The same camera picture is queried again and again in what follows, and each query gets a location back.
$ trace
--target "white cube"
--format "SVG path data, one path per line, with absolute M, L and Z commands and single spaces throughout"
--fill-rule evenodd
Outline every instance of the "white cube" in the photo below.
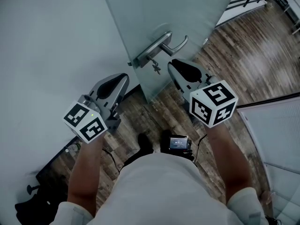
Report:
M 83 141 L 90 143 L 107 130 L 101 115 L 74 101 L 62 120 Z
M 189 112 L 211 128 L 232 116 L 238 100 L 231 87 L 222 80 L 191 92 Z

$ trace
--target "person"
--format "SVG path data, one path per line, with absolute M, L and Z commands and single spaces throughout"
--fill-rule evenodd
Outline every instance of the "person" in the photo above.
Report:
M 213 199 L 198 168 L 182 154 L 168 154 L 170 131 L 153 153 L 146 135 L 140 150 L 124 163 L 106 202 L 96 213 L 96 195 L 103 135 L 83 144 L 73 168 L 67 202 L 62 202 L 52 225 L 267 225 L 252 188 L 250 168 L 226 126 L 206 127 L 225 184 L 226 205 Z

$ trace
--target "device screen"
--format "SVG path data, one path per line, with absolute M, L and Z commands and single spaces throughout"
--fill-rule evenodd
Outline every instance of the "device screen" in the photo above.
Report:
M 188 149 L 187 137 L 171 137 L 170 138 L 171 149 Z

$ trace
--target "glass door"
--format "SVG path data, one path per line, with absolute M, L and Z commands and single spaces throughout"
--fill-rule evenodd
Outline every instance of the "glass door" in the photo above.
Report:
M 167 64 L 175 58 L 193 59 L 230 0 L 106 0 L 131 65 L 150 102 L 170 81 Z M 186 44 L 173 56 L 158 49 L 145 64 L 136 58 L 168 32 L 169 48 Z

